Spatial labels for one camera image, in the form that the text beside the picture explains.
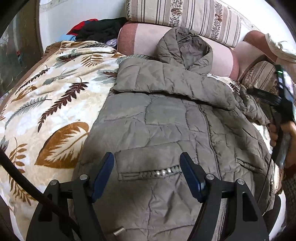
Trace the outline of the person's right hand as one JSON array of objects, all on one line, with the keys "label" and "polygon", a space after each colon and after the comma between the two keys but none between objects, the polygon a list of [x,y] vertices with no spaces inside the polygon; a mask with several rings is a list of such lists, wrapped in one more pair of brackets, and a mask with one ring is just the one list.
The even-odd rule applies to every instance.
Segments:
[{"label": "person's right hand", "polygon": [[[289,146],[285,158],[285,168],[290,168],[295,164],[295,123],[288,121],[287,123],[281,124],[280,129],[282,130],[283,135],[289,140]],[[275,147],[279,132],[273,123],[269,125],[268,130],[270,135],[270,145]]]}]

